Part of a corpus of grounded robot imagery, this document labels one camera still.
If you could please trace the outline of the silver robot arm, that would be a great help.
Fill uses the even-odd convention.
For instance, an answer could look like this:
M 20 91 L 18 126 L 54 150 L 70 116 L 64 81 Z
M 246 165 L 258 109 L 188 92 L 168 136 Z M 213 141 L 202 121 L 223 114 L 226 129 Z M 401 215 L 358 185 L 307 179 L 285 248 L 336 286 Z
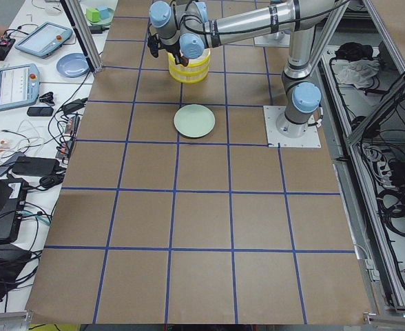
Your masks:
M 202 1 L 155 1 L 149 8 L 149 19 L 156 34 L 149 36 L 148 46 L 154 57 L 164 49 L 177 64 L 186 66 L 209 48 L 289 32 L 289 55 L 282 73 L 288 104 L 276 119 L 276 128 L 288 138 L 298 138 L 307 131 L 322 98 L 318 87 L 309 80 L 327 39 L 322 34 L 315 42 L 315 27 L 321 21 L 330 27 L 347 6 L 347 1 L 279 1 L 211 20 Z

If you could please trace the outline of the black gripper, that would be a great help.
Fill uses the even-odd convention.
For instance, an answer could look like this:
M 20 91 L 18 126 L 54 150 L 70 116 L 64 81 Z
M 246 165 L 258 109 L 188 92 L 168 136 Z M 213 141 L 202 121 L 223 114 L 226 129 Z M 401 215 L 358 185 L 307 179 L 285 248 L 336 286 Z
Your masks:
M 174 63 L 176 65 L 185 65 L 185 57 L 180 52 L 180 45 L 178 41 L 171 45 L 167 45 L 160 39 L 158 34 L 149 34 L 147 38 L 147 46 L 150 54 L 154 58 L 158 58 L 160 50 L 165 50 L 166 52 L 172 54 Z

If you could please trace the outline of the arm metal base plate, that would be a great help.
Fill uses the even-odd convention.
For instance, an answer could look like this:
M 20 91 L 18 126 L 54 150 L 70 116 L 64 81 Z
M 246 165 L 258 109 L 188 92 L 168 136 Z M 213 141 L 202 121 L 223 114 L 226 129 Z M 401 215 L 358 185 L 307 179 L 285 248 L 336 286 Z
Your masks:
M 318 128 L 311 114 L 307 123 L 297 125 L 287 121 L 285 106 L 264 106 L 267 144 L 275 148 L 321 148 Z

